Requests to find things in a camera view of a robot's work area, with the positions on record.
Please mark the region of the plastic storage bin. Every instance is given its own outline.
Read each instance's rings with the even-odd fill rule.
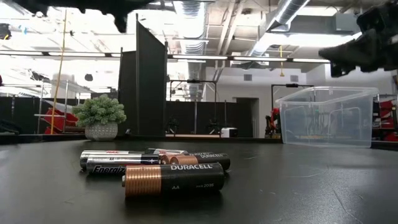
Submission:
[[[287,144],[370,147],[373,97],[377,88],[319,86],[276,103]]]

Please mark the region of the white planter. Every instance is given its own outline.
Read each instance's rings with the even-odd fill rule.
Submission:
[[[94,124],[87,126],[85,130],[86,138],[92,141],[111,141],[118,134],[118,124]]]

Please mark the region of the black table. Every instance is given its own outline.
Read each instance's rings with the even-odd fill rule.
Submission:
[[[82,150],[226,152],[219,194],[124,199]],[[0,146],[0,223],[398,223],[398,152],[282,144],[64,141]]]

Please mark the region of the ceiling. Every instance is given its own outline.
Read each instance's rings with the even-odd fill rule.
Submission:
[[[226,54],[233,52],[245,52],[255,44],[258,36],[258,26],[264,20],[265,15],[277,7],[278,0],[245,0],[243,13],[231,13],[231,21],[225,24],[230,0],[217,0],[209,3],[206,12],[206,34],[204,36],[207,42],[205,54],[211,55],[217,52],[220,44],[220,37],[224,26],[229,26],[227,34],[233,32],[232,40],[227,46]],[[347,12],[353,9],[366,9],[374,4],[379,4],[379,0],[316,0],[311,1],[307,7],[303,8],[299,15],[308,16],[332,16],[338,10],[347,7]],[[172,2],[166,2],[166,6],[172,6]],[[56,51],[62,49],[63,40],[63,17],[65,8],[50,7],[48,17],[40,17],[40,14],[33,16],[30,12],[18,8],[18,5],[5,4],[0,2],[0,23],[11,25],[12,38],[10,40],[0,40],[0,50],[34,50],[34,51]],[[179,32],[181,29],[180,20],[173,11],[161,10],[137,10],[129,14],[127,19],[127,32],[120,34],[115,27],[112,15],[102,15],[99,11],[87,10],[82,14],[78,9],[67,9],[67,24],[65,36],[65,51],[67,52],[120,52],[121,47],[124,50],[135,49],[135,19],[136,14],[140,22],[147,27],[160,41],[169,43],[170,54],[180,54],[181,40]],[[222,40],[227,43],[228,35]],[[281,48],[269,47],[267,54],[273,57],[302,57],[318,58],[316,41],[307,37],[307,42],[298,45],[298,42],[282,42]],[[42,59],[37,57],[9,57],[1,56],[1,60],[7,61],[9,69],[17,67],[18,69],[34,69],[51,77],[57,73],[59,67],[59,58]],[[274,68],[280,68],[280,63],[272,63]],[[179,79],[181,75],[179,65],[169,65],[168,73],[172,78]],[[310,67],[307,63],[285,63],[285,68],[303,68]],[[7,66],[3,67],[2,72],[10,72]],[[80,60],[74,58],[65,62],[64,72],[72,74],[99,74],[105,77],[116,77],[119,71],[118,58],[104,60]],[[117,82],[105,82],[107,85],[117,85]],[[105,83],[95,83],[95,85],[104,85]]]

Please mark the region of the ventilation duct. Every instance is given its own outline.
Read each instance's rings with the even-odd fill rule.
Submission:
[[[201,40],[205,35],[206,9],[205,2],[198,1],[175,1],[175,12],[179,16],[180,36],[189,39],[189,41],[181,41],[182,54],[201,55],[205,51],[205,43]],[[201,80],[201,63],[188,62],[189,80]],[[197,86],[188,86],[187,96],[192,101],[201,99],[201,91]]]
[[[278,8],[271,12],[273,17],[267,19],[265,24],[266,31],[281,27],[283,31],[289,31],[290,22],[296,17],[297,13],[303,8],[310,0],[280,0]],[[247,56],[260,57],[268,49],[270,45],[275,43],[276,35],[265,33],[257,42],[254,47],[248,52]]]

